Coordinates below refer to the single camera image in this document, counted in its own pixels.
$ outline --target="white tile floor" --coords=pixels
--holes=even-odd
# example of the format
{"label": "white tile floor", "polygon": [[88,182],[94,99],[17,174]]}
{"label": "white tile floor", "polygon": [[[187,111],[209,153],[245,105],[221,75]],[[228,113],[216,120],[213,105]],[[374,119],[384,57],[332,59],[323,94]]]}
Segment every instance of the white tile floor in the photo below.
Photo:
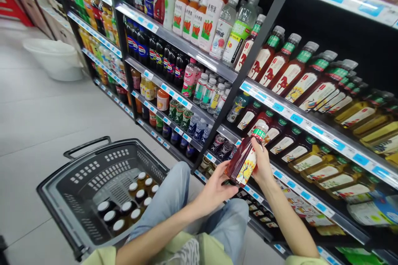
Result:
{"label": "white tile floor", "polygon": [[[114,141],[140,139],[168,167],[176,160],[89,79],[62,83],[48,78],[23,49],[26,38],[45,36],[0,19],[0,235],[11,265],[75,264],[36,193],[40,182],[68,162],[63,152],[109,135]],[[193,188],[200,187],[195,180]],[[283,260],[247,229],[240,263],[277,265]]]}

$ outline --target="plastic bucket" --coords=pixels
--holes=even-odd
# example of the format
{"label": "plastic bucket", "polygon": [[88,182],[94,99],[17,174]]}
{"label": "plastic bucket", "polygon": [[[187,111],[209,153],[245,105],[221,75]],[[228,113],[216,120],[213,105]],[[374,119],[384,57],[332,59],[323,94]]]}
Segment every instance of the plastic bucket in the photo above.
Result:
{"label": "plastic bucket", "polygon": [[78,53],[71,45],[47,39],[27,39],[23,46],[50,78],[58,81],[77,81],[83,78]]}

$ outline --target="light blue jeans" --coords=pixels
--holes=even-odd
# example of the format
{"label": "light blue jeans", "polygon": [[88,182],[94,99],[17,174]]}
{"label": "light blue jeans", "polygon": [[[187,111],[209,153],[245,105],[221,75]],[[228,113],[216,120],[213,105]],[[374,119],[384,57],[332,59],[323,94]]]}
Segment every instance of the light blue jeans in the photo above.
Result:
{"label": "light blue jeans", "polygon": [[[188,200],[191,177],[186,162],[178,162],[162,182],[141,219],[134,225],[127,242],[144,234],[180,211]],[[200,233],[207,233],[224,245],[224,251],[235,264],[243,244],[249,220],[249,208],[242,199],[231,199],[202,225]]]}

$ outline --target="shirt sleeve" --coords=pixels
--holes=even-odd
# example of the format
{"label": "shirt sleeve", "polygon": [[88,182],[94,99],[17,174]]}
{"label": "shirt sleeve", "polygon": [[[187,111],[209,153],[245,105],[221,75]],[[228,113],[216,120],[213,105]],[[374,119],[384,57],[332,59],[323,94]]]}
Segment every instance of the shirt sleeve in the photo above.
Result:
{"label": "shirt sleeve", "polygon": [[323,258],[307,258],[291,255],[286,259],[286,265],[329,265]]}
{"label": "shirt sleeve", "polygon": [[116,264],[116,248],[107,246],[96,249],[82,265],[115,265]]}

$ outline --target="shopping basket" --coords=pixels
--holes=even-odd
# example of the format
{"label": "shopping basket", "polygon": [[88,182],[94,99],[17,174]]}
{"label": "shopping basket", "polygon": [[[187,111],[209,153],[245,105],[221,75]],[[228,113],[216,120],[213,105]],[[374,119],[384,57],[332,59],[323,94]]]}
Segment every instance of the shopping basket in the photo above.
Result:
{"label": "shopping basket", "polygon": [[[78,157],[83,148],[108,141]],[[46,178],[37,192],[71,246],[75,259],[81,261],[85,253],[103,246],[122,245],[131,228],[114,237],[97,213],[97,205],[112,200],[118,206],[130,201],[129,185],[145,171],[157,184],[168,173],[138,139],[111,142],[102,137],[77,146],[63,154],[71,159]]]}

